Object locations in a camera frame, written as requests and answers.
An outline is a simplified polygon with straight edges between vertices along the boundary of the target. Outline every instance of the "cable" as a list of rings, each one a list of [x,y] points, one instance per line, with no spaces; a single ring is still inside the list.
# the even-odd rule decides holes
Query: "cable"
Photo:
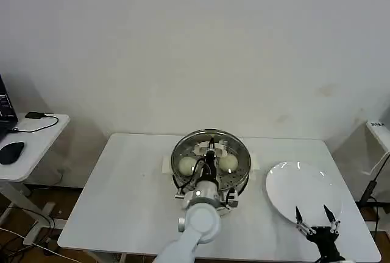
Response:
[[[371,196],[370,198],[372,200],[374,200],[376,203],[378,203],[378,200],[375,197]],[[376,219],[376,222],[375,222],[374,242],[377,241],[378,222],[379,222],[379,212],[378,212],[378,204],[377,204],[377,219]]]
[[[18,234],[18,233],[15,233],[15,232],[13,232],[13,231],[10,231],[10,230],[6,230],[5,228],[0,228],[0,230],[2,230],[2,231],[7,231],[7,232],[9,232],[9,233],[12,233],[12,234],[18,236],[18,237],[21,237],[22,239],[25,239],[25,237],[23,237],[22,235],[20,235],[20,234]],[[63,255],[60,255],[60,254],[58,254],[58,253],[56,253],[56,252],[54,252],[54,251],[52,251],[52,250],[49,250],[49,249],[44,248],[44,247],[42,247],[42,246],[39,246],[39,245],[36,244],[36,243],[32,243],[32,244],[33,244],[34,246],[36,246],[36,247],[39,247],[39,248],[44,249],[44,250],[46,250],[46,251],[49,251],[49,252],[51,252],[51,253],[53,253],[53,254],[56,254],[57,256],[60,256],[60,257],[62,257],[62,258],[71,260],[71,261],[73,261],[73,262],[81,263],[80,261],[77,261],[77,260],[75,260],[75,259],[72,259],[72,258],[63,256]]]
[[[197,165],[199,164],[200,161],[203,161],[205,162],[205,160],[203,158],[199,158],[197,161],[196,161],[196,164],[194,166],[194,170],[193,170],[193,174],[191,175],[191,178],[184,184],[182,184],[179,189],[181,192],[183,192],[183,189],[191,182],[191,180],[194,178],[195,176],[195,173],[196,173],[196,169],[197,169]]]
[[[388,161],[389,158],[390,158],[390,155],[388,155],[388,157],[387,157],[387,158],[385,159],[385,161],[383,162],[383,164],[382,164],[382,166],[380,167],[380,169],[379,169],[377,175],[376,175],[375,178],[374,178],[374,181],[377,180],[377,178],[378,178],[380,172],[383,170],[383,168],[384,168],[384,166],[386,165],[386,163],[387,163],[387,161]]]
[[[47,189],[51,189],[53,188],[54,186],[60,184],[62,182],[62,179],[63,179],[63,173],[61,174],[61,178],[58,182],[55,182],[53,185],[50,185],[48,187],[42,187],[42,188],[35,188],[35,189],[32,189],[31,190],[31,193],[33,193],[33,191],[36,191],[36,190],[47,190]]]
[[[58,117],[56,116],[48,116],[48,115],[45,115],[44,116],[45,118],[53,118],[55,119],[55,122],[53,124],[50,124],[50,125],[47,125],[47,126],[44,126],[42,128],[38,128],[38,129],[35,129],[35,130],[31,130],[31,131],[25,131],[25,130],[19,130],[17,127],[9,130],[8,132],[9,133],[34,133],[34,132],[38,132],[38,131],[41,131],[43,129],[46,129],[46,128],[50,128],[50,127],[53,127],[54,125],[56,125],[60,120],[58,119]]]
[[[43,240],[46,240],[46,239],[52,234],[52,232],[53,232],[53,230],[54,230],[54,228],[55,228],[55,220],[54,220],[52,217],[48,216],[48,217],[49,217],[50,219],[52,219],[52,221],[53,221],[53,227],[51,227],[50,220],[49,220],[47,217],[45,217],[44,215],[42,215],[42,214],[40,214],[40,213],[38,213],[38,212],[35,212],[35,211],[33,211],[33,210],[29,210],[29,209],[27,209],[27,208],[20,208],[20,207],[5,207],[5,208],[0,208],[0,209],[19,209],[19,210],[23,210],[23,211],[28,211],[28,212],[31,212],[31,213],[35,213],[36,215],[39,215],[39,216],[41,216],[42,218],[44,218],[45,221],[48,222],[49,227],[48,227],[48,230],[47,230],[46,234],[42,237],[42,239],[40,239],[40,240],[38,241],[38,243],[41,243]],[[36,224],[37,224],[37,223],[35,222],[35,223],[30,227],[30,229],[28,230],[27,234],[30,232],[30,230],[31,230]],[[6,249],[6,246],[7,246],[9,243],[13,242],[15,239],[16,239],[16,238],[13,238],[13,239],[9,240],[8,242],[6,242],[6,243],[0,248],[0,256],[3,255],[3,250],[8,250],[8,249]],[[12,260],[13,260],[13,259],[15,258],[15,256],[17,256],[18,254],[20,254],[20,253],[22,253],[22,252],[23,252],[23,253],[26,253],[27,251],[29,251],[29,250],[32,249],[32,248],[34,248],[34,246],[28,246],[28,247],[24,247],[24,248],[19,249],[19,250],[15,250],[15,251],[13,251],[12,254],[6,255],[5,258],[12,258]]]
[[[367,201],[370,199],[371,194],[373,193],[375,187],[377,186],[377,183],[378,183],[377,182],[377,178],[378,178],[379,174],[381,173],[381,171],[383,170],[383,168],[385,167],[385,165],[386,165],[386,163],[387,163],[389,158],[390,158],[390,155],[388,155],[388,157],[383,162],[383,164],[380,167],[380,169],[379,169],[377,175],[375,176],[375,178],[368,183],[366,189],[364,190],[362,196],[360,197],[360,200],[359,200],[359,206],[360,207],[364,206],[367,203]]]

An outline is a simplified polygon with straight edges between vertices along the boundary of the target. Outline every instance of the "computer monitor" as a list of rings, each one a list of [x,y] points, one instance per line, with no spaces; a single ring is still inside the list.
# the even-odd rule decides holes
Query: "computer monitor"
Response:
[[[10,97],[0,75],[0,124],[18,122]]]

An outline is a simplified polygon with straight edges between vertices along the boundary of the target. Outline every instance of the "steamed bun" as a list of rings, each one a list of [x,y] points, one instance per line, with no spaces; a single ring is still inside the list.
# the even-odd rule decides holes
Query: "steamed bun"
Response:
[[[193,174],[195,164],[196,160],[194,158],[186,156],[179,161],[179,172],[184,176],[191,176]]]
[[[227,155],[219,159],[219,168],[224,172],[232,173],[237,170],[238,160],[234,155]]]

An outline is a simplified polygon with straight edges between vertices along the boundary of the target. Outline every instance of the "electronic device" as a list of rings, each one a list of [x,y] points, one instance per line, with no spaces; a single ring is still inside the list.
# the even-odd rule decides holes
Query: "electronic device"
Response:
[[[18,160],[23,148],[24,142],[14,142],[4,146],[0,149],[0,164],[13,164]]]
[[[18,123],[10,97],[0,76],[0,139]]]

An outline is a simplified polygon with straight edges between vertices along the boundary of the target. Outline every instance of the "power adapter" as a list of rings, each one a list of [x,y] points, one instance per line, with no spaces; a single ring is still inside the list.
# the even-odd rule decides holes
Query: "power adapter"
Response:
[[[46,117],[46,115],[42,112],[28,112],[25,115],[25,118],[28,118],[28,119],[42,119],[44,117]]]

